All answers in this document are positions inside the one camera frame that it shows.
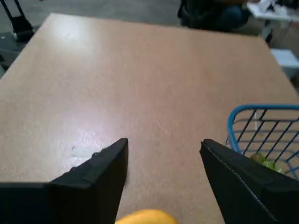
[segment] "wire basket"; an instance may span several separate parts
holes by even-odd
[[[299,105],[242,105],[228,118],[227,146],[250,157],[261,153],[299,180]]]

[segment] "table leg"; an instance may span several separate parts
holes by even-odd
[[[270,42],[273,37],[272,31],[273,31],[273,22],[271,22],[270,20],[266,20],[260,36],[267,42],[268,45],[270,45]]]

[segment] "black bag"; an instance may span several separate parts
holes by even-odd
[[[181,0],[178,18],[182,26],[211,29],[209,24],[222,12],[224,6],[212,0]]]
[[[298,181],[213,140],[202,142],[200,154],[227,224],[298,223]]]

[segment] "table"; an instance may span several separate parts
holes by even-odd
[[[200,142],[225,143],[240,104],[298,102],[261,38],[52,14],[0,80],[0,181],[50,181],[85,160],[73,146],[128,137],[118,218],[222,224]]]
[[[261,12],[257,3],[247,3],[248,10],[257,19],[263,20],[274,20],[274,21],[284,21],[284,22],[299,22],[299,12],[285,8],[284,13],[279,14],[278,12],[273,12],[267,10],[265,13]]]
[[[247,9],[252,13],[252,15],[257,19],[265,20],[265,25],[262,28],[260,36],[266,40],[270,44],[272,40],[272,31],[274,22],[283,23],[291,23],[291,22],[299,22],[299,11],[289,9],[286,7],[280,7],[281,10],[279,12],[274,12],[271,10],[267,10],[265,13],[261,12],[258,3],[247,3]]]

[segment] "cart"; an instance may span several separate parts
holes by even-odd
[[[299,180],[299,105],[242,105],[228,118],[227,146],[250,157],[261,153]]]

